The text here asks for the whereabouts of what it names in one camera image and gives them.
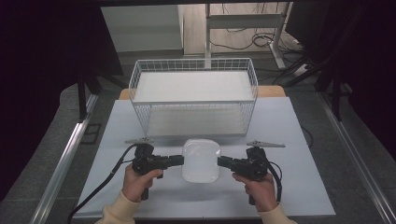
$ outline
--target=white paper sheet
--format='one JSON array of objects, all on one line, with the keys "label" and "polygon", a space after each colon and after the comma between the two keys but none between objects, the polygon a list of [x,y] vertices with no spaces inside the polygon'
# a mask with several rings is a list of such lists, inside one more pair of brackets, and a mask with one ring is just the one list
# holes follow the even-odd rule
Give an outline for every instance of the white paper sheet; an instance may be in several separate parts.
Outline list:
[{"label": "white paper sheet", "polygon": [[[131,102],[116,101],[80,202],[107,177],[129,146],[124,141],[142,136]],[[282,206],[288,216],[335,215],[289,98],[258,99],[247,136],[212,140],[219,143],[222,155],[245,158],[246,142],[255,139],[286,145],[265,151],[268,159],[282,169]],[[154,154],[181,155],[186,140],[157,139],[153,144]],[[133,156],[131,150],[126,160]],[[126,164],[75,217],[102,215],[103,206],[113,203],[120,193],[124,166]],[[182,178],[181,167],[171,167],[164,171],[163,179],[154,180],[148,200],[141,203],[135,216],[147,219],[257,217],[255,207],[248,204],[243,184],[236,182],[231,174],[230,170],[220,167],[218,180],[196,184]]]}]

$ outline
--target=metal wire basket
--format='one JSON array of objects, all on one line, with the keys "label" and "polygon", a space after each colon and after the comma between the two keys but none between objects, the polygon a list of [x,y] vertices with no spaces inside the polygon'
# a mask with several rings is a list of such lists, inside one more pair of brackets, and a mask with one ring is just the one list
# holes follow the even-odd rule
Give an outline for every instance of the metal wire basket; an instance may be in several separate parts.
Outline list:
[{"label": "metal wire basket", "polygon": [[257,85],[250,59],[140,60],[129,94],[148,137],[244,135]]}]

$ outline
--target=person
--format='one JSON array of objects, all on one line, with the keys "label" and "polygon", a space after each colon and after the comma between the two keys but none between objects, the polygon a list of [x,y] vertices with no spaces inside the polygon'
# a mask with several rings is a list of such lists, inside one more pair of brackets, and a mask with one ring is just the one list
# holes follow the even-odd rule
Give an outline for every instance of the person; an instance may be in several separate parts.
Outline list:
[{"label": "person", "polygon": [[[162,173],[162,170],[153,170],[146,175],[138,175],[132,169],[132,165],[128,165],[125,168],[119,197],[113,204],[104,207],[103,217],[96,224],[134,224],[134,212],[141,202],[143,190],[150,188],[153,178]],[[233,178],[244,183],[246,193],[253,196],[263,224],[296,224],[286,217],[281,204],[276,202],[274,179],[271,174],[266,175],[262,182],[252,181],[236,173],[233,173]]]}]

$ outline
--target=sleeve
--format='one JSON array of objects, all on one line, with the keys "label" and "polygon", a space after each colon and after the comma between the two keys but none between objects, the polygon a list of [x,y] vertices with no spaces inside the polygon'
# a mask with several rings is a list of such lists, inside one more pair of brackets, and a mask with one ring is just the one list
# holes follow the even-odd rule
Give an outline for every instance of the sleeve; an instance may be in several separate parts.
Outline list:
[{"label": "sleeve", "polygon": [[263,224],[297,224],[286,217],[280,204],[270,212],[258,212],[258,214],[262,218]]},{"label": "sleeve", "polygon": [[120,191],[116,201],[103,208],[103,217],[95,224],[134,224],[134,212],[139,204],[129,201]]}]

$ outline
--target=black handle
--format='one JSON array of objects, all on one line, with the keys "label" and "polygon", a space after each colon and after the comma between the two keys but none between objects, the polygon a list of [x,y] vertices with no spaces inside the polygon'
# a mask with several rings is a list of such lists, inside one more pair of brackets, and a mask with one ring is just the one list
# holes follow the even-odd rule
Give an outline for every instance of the black handle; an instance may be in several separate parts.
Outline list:
[{"label": "black handle", "polygon": [[253,196],[251,196],[251,195],[248,196],[248,203],[250,205],[256,205],[256,201],[254,201]]},{"label": "black handle", "polygon": [[143,193],[142,193],[142,201],[145,201],[148,198],[149,198],[149,189],[145,189],[145,190],[143,190]]}]

